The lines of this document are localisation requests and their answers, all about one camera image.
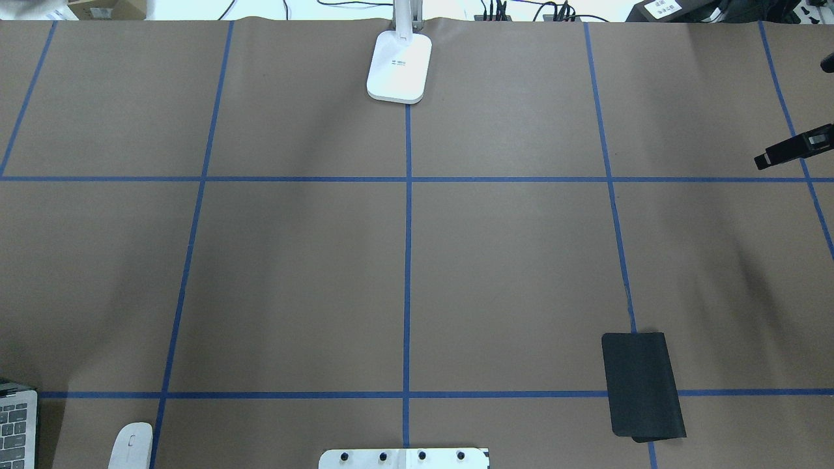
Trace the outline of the white desk lamp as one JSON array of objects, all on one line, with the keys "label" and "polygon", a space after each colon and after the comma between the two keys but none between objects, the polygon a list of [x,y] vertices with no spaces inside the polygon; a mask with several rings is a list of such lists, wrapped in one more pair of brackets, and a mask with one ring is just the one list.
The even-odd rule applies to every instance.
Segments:
[{"label": "white desk lamp", "polygon": [[425,25],[423,1],[394,1],[394,29],[379,33],[366,80],[370,98],[388,103],[417,104],[425,95],[431,39]]}]

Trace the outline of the grey laptop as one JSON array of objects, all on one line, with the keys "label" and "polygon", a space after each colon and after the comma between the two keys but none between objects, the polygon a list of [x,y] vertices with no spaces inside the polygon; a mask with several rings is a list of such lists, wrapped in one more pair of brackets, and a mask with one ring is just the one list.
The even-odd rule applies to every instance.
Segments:
[{"label": "grey laptop", "polygon": [[36,388],[1,379],[1,467],[35,468],[38,460]]}]

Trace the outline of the black mouse pad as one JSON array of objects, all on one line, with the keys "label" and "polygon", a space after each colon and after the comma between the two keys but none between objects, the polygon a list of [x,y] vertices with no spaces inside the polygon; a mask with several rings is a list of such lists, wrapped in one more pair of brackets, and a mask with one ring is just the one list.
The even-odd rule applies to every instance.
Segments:
[{"label": "black mouse pad", "polygon": [[685,438],[664,333],[604,333],[601,349],[613,434],[636,443]]}]

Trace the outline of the cardboard box on desk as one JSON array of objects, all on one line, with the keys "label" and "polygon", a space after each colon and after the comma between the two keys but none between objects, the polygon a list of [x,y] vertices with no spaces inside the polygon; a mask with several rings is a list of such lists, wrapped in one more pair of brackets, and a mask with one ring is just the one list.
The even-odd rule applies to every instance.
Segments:
[{"label": "cardboard box on desk", "polygon": [[145,20],[148,1],[72,1],[66,4],[78,20]]}]

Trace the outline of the white wireless mouse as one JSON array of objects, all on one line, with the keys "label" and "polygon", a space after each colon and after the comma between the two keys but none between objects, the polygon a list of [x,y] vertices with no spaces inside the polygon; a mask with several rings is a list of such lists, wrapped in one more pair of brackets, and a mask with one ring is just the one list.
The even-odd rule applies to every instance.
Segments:
[{"label": "white wireless mouse", "polygon": [[108,468],[150,467],[154,431],[146,422],[134,422],[125,425],[114,440]]}]

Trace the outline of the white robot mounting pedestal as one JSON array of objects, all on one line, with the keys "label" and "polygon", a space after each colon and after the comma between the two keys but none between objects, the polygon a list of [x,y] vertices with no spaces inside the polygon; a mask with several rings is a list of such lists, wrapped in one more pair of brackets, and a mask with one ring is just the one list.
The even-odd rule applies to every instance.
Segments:
[{"label": "white robot mounting pedestal", "polygon": [[482,448],[334,449],[319,457],[319,468],[489,468]]}]

